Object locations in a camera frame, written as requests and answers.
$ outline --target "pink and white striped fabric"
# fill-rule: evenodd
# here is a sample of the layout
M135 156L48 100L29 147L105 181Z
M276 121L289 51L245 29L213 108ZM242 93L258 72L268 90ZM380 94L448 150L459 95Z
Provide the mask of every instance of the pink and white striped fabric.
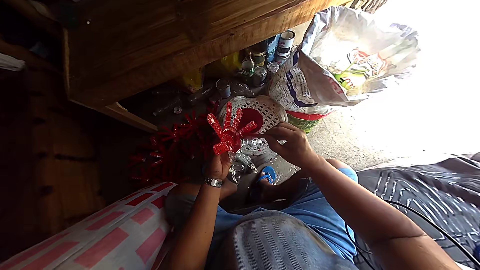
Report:
M156 269L170 232L162 209L174 183L144 188L17 254L0 270Z

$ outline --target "red plastic disc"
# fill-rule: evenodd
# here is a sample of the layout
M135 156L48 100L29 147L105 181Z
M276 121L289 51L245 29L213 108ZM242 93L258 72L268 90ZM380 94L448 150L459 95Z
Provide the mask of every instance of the red plastic disc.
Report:
M256 133L256 132L260 131L260 129L264 125L264 118L263 118L262 114L259 111L255 110L255 109L251 109L251 108L245 108L245 109L242 109L242 110L243 110L243 115L240 119L238 130L240 130L244 126L248 125L251 121L254 121L257 124L257 127L250 132L251 133Z

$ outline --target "watch strap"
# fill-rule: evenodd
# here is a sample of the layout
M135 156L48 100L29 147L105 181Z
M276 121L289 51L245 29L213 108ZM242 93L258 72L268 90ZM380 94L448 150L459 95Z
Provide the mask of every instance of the watch strap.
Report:
M221 180L219 180L219 179L205 178L204 184L221 188L221 187L222 187L222 184L223 184L223 181L221 181Z

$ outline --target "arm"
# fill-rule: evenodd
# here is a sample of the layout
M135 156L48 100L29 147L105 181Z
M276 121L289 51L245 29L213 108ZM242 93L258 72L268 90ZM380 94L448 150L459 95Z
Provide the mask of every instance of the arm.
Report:
M286 161L310 172L328 203L387 269L459 269L407 216L317 156L303 131L281 122L264 137Z
M209 177L224 180L230 168L228 154L214 156ZM189 218L169 254L169 269L203 269L212 242L220 188L202 184Z

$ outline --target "blue jeans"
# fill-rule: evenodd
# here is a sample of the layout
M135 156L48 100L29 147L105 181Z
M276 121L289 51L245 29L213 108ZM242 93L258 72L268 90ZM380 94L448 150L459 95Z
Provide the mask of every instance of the blue jeans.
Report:
M352 169L338 170L358 183L358 176ZM298 201L283 209L282 212L303 221L323 238L337 255L353 262L357 250L355 244L347 236L345 222L333 210L311 179L302 180L309 181L306 192ZM188 195L169 196L167 198L165 208L167 217L173 226L181 227L185 223L194 201L195 197ZM242 217L241 215L227 213L220 206L218 207L209 257L212 251L216 251L220 246L228 230L234 227ZM350 228L348 228L348 233L354 239L353 231Z

